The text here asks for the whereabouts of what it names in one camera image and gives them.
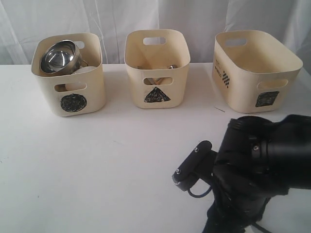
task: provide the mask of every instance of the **screw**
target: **screw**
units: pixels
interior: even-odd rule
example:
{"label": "screw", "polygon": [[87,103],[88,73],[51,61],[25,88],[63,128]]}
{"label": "screw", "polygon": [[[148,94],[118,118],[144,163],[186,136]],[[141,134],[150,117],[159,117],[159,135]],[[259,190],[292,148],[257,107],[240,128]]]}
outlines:
{"label": "screw", "polygon": [[254,146],[254,147],[253,147],[253,150],[254,150],[254,151],[258,151],[258,150],[259,150],[259,146]]}

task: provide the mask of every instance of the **black circle symbol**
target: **black circle symbol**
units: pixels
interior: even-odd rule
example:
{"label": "black circle symbol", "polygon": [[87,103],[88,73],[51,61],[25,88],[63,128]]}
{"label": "black circle symbol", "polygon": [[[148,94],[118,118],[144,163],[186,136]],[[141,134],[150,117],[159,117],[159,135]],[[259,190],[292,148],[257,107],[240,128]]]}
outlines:
{"label": "black circle symbol", "polygon": [[86,98],[78,94],[64,96],[60,101],[60,106],[62,109],[69,113],[78,112],[84,109],[86,105]]}

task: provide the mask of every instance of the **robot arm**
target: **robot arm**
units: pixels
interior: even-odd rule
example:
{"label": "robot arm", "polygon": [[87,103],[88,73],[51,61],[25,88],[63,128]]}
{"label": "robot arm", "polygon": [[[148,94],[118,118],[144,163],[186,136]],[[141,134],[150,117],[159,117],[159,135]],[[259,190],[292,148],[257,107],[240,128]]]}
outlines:
{"label": "robot arm", "polygon": [[[204,180],[210,189],[193,195],[190,188]],[[289,115],[281,122],[244,116],[232,119],[219,152],[201,142],[173,174],[173,181],[193,197],[212,189],[204,233],[242,233],[266,204],[289,188],[311,189],[311,117]]]}

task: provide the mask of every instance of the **checkered pattern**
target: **checkered pattern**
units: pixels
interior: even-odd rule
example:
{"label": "checkered pattern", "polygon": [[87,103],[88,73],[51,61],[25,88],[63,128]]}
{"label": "checkered pattern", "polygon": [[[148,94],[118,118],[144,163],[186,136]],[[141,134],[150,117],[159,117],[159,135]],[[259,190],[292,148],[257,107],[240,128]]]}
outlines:
{"label": "checkered pattern", "polygon": [[227,88],[229,88],[229,81],[230,81],[230,79],[229,79],[228,75],[226,74],[226,72],[224,71],[224,73],[223,73],[223,82],[224,82],[224,84],[226,85]]}

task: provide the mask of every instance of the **black triangle symbol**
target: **black triangle symbol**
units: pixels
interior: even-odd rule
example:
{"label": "black triangle symbol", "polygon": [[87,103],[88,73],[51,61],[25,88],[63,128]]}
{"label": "black triangle symbol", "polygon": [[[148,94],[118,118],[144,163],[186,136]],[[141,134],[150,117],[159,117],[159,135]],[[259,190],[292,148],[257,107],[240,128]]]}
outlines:
{"label": "black triangle symbol", "polygon": [[171,100],[160,88],[155,87],[145,98],[146,103],[165,102]]}

